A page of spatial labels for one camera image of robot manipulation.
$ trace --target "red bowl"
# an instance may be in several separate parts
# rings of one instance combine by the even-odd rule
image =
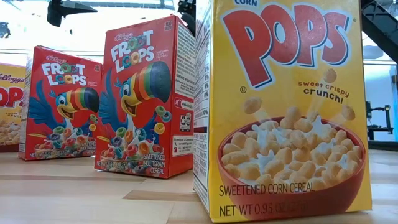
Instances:
[[[278,123],[283,117],[272,118]],[[350,138],[354,145],[362,150],[362,161],[359,164],[358,171],[350,178],[338,185],[327,189],[314,192],[300,192],[287,194],[251,194],[251,195],[230,195],[230,199],[237,208],[245,205],[252,205],[251,212],[246,212],[245,217],[248,220],[269,220],[275,218],[293,218],[307,217],[315,215],[331,215],[343,213],[353,203],[358,190],[362,184],[365,168],[365,147],[360,138],[352,131],[333,124],[327,120],[322,120],[323,124],[330,124],[333,128],[347,132],[347,138]],[[251,126],[260,123],[255,122],[237,129],[229,134],[218,148],[218,169],[225,187],[247,185],[231,176],[221,161],[224,145],[231,142],[232,136],[236,132],[246,132],[251,130]]]

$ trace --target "wooden table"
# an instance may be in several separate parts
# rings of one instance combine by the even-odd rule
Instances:
[[[96,171],[92,157],[24,162],[0,154],[0,223],[211,223],[192,172],[169,180]],[[267,223],[398,223],[398,153],[371,151],[373,211]]]

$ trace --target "toucan cartoon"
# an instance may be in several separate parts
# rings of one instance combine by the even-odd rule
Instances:
[[[103,124],[111,125],[113,131],[116,131],[119,127],[125,127],[136,133],[132,118],[137,116],[137,107],[143,101],[153,98],[160,99],[163,103],[166,103],[169,99],[172,86],[170,70],[165,62],[154,62],[122,83],[118,78],[115,83],[115,86],[120,88],[118,100],[115,99],[112,92],[111,72],[109,70],[106,74],[106,92],[101,93],[99,116]],[[118,102],[125,113],[124,122],[118,118],[116,107]],[[154,132],[157,124],[156,115],[156,112],[154,112],[143,129],[147,134],[147,139],[155,138],[155,143],[158,144],[159,135]]]
[[[77,111],[91,110],[97,113],[100,107],[100,97],[92,88],[78,88],[59,95],[56,95],[51,90],[49,96],[55,98],[57,112],[63,116],[63,122],[59,123],[55,119],[53,109],[43,93],[43,80],[37,82],[36,90],[38,98],[30,97],[28,117],[32,118],[35,124],[46,124],[50,129],[62,126],[73,130],[71,120],[75,119]],[[83,134],[88,134],[89,125],[90,119],[80,127],[83,130]]]

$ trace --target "froot loops cereal box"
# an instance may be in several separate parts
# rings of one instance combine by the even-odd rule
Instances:
[[[213,222],[371,209],[359,1],[198,1],[196,42]]]
[[[102,64],[36,46],[26,66],[19,157],[95,154]]]
[[[192,168],[195,39],[169,16],[106,33],[95,168],[168,178]]]
[[[0,152],[17,152],[25,67],[0,63]]]

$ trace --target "toucan eye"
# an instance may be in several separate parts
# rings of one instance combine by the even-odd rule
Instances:
[[[123,85],[123,95],[128,95],[130,91],[130,85],[128,83]]]
[[[66,101],[67,100],[65,99],[65,97],[60,96],[60,98],[58,99],[58,104],[64,105]]]

